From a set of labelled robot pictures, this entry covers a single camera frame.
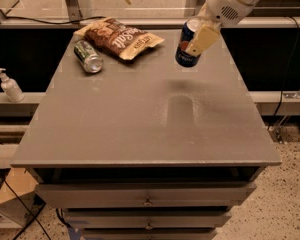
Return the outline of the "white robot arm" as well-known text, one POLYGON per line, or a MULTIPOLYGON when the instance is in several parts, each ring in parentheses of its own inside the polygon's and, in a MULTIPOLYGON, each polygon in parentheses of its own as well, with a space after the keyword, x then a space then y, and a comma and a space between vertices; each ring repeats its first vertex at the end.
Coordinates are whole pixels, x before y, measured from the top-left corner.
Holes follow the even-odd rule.
POLYGON ((252 12, 260 0, 206 0, 195 17, 195 31, 187 44, 186 54, 198 57, 220 37, 222 27, 234 26, 252 12))

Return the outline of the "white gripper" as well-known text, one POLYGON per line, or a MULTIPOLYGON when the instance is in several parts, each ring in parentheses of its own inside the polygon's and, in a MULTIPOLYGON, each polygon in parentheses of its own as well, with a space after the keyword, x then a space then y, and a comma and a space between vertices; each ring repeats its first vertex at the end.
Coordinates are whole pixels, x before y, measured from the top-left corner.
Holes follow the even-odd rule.
POLYGON ((203 18, 185 52, 198 57, 220 37, 220 24, 232 26, 239 23, 254 8, 253 0, 205 0, 198 16, 203 18))

